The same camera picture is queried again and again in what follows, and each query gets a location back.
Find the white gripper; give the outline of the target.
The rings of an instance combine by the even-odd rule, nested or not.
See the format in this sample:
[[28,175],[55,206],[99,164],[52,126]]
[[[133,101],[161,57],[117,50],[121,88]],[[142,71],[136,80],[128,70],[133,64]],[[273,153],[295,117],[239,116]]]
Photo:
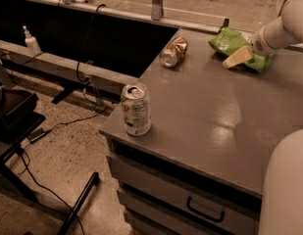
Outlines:
[[244,45],[223,61],[226,69],[247,62],[253,58],[253,52],[259,56],[268,56],[276,50],[265,40],[265,31],[261,28],[255,32],[250,39],[251,46]]

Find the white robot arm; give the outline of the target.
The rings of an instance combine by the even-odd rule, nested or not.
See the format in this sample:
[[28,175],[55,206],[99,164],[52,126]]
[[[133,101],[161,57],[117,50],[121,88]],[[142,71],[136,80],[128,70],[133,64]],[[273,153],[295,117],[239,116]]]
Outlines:
[[[223,66],[230,69],[256,53],[265,56],[303,45],[303,0],[286,0],[280,15],[237,49]],[[266,170],[259,235],[303,235],[303,128],[287,134],[273,150]]]

